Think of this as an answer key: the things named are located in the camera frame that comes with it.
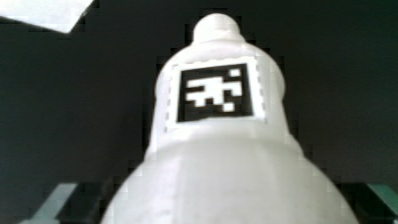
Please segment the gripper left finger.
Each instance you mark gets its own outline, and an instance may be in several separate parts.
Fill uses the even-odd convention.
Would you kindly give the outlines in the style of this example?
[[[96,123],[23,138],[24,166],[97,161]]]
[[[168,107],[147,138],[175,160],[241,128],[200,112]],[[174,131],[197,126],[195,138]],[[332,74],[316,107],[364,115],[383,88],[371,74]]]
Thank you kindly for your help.
[[[35,214],[17,224],[99,224],[110,197],[106,182],[60,183]]]

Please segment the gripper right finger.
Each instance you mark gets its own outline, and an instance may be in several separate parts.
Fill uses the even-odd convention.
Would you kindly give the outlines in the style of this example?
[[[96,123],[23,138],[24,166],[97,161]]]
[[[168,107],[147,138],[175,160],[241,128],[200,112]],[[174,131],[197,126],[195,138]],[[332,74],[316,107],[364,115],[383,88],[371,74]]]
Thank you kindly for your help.
[[[398,193],[383,184],[341,183],[358,224],[398,224]]]

